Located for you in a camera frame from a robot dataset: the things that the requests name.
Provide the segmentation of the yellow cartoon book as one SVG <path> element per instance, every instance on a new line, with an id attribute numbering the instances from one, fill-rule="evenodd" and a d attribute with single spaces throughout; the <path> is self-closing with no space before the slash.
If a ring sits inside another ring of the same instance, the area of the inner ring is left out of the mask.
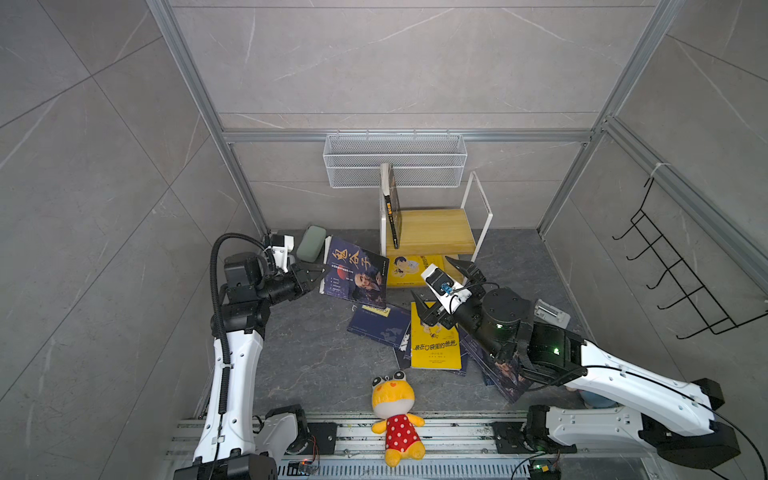
<path id="1" fill-rule="evenodd" d="M 411 366 L 416 369 L 459 371 L 462 369 L 460 337 L 456 328 L 424 324 L 411 303 Z"/>

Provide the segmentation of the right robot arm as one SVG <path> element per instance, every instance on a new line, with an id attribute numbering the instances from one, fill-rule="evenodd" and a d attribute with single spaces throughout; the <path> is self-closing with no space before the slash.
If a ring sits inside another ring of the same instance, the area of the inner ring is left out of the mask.
<path id="1" fill-rule="evenodd" d="M 582 336 L 537 316 L 535 303 L 486 280 L 471 261 L 451 260 L 457 281 L 435 264 L 421 277 L 433 305 L 414 299 L 419 320 L 456 327 L 468 350 L 512 398 L 540 387 L 565 387 L 611 401 L 593 409 L 529 408 L 518 438 L 535 453 L 585 449 L 648 450 L 687 468 L 712 470 L 737 457 L 735 426 L 717 413 L 718 382 L 682 382 L 624 361 Z"/>

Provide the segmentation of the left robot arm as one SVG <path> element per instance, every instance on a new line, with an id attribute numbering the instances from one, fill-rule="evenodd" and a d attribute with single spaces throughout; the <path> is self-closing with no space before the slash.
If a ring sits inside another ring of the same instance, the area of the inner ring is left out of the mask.
<path id="1" fill-rule="evenodd" d="M 272 307 L 310 293 L 323 264 L 292 257 L 290 235 L 256 239 L 224 233 L 213 244 L 209 287 L 214 370 L 207 414 L 192 463 L 177 479 L 275 479 L 285 455 L 316 456 L 304 409 L 293 404 L 254 416 L 256 371 Z"/>

